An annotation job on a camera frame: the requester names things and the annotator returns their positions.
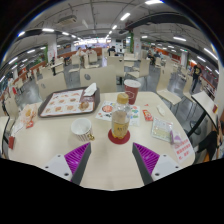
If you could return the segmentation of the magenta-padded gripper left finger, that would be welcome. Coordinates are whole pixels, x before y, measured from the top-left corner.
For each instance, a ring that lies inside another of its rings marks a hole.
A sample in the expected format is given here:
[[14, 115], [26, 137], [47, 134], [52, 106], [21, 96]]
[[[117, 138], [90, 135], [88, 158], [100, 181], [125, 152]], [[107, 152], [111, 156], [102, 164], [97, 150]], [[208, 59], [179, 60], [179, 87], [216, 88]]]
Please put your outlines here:
[[91, 143], [86, 143], [65, 155], [56, 154], [43, 166], [43, 169], [79, 185], [83, 178], [90, 154]]

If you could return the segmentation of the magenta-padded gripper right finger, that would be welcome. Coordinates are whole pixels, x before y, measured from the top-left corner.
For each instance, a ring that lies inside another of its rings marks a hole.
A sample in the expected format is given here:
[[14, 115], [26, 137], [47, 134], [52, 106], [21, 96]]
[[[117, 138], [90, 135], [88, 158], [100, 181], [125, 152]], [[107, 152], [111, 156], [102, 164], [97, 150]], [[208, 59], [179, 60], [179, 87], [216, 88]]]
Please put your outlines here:
[[182, 167], [167, 154], [159, 155], [138, 143], [133, 144], [132, 153], [145, 185], [182, 169]]

